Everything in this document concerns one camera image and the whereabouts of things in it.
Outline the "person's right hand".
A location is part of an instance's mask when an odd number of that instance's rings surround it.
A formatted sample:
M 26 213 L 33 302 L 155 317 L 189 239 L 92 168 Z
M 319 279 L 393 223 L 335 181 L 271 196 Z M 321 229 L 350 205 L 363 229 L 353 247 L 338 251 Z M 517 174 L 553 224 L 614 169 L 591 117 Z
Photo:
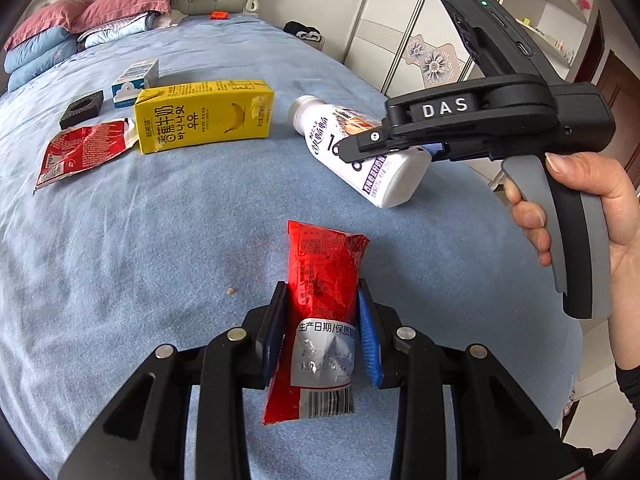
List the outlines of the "person's right hand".
M 639 202 L 622 165 L 596 153 L 546 155 L 550 176 L 573 190 L 601 197 L 611 257 L 612 315 L 608 332 L 614 360 L 622 370 L 640 362 Z

